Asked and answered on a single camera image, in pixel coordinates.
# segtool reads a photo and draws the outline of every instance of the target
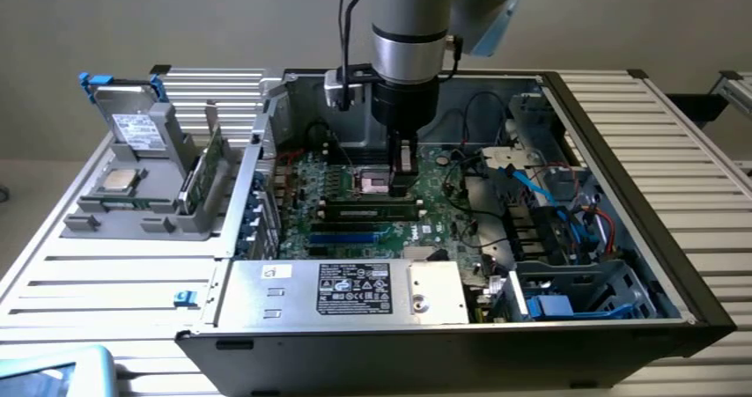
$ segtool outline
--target white wall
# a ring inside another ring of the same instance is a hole
[[[368,4],[353,62],[369,53]],[[335,14],[336,0],[0,0],[0,156],[88,156],[104,127],[81,70],[335,66]],[[522,0],[498,55],[462,66],[642,68],[663,90],[705,91],[717,70],[752,69],[750,18],[752,0]]]

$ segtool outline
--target capacitor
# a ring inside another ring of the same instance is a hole
[[[443,155],[439,155],[438,157],[435,157],[435,160],[434,160],[434,161],[435,161],[435,164],[436,164],[438,166],[447,166],[448,163],[451,162],[451,161],[448,160],[448,158],[444,157]]]

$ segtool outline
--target sticker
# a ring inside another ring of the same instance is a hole
[[[388,264],[317,265],[316,311],[321,315],[390,314],[392,308]]]
[[[125,143],[134,151],[164,151],[160,131],[146,114],[112,114]]]
[[[260,267],[260,278],[264,280],[272,278],[289,278],[292,277],[292,265],[264,265]]]

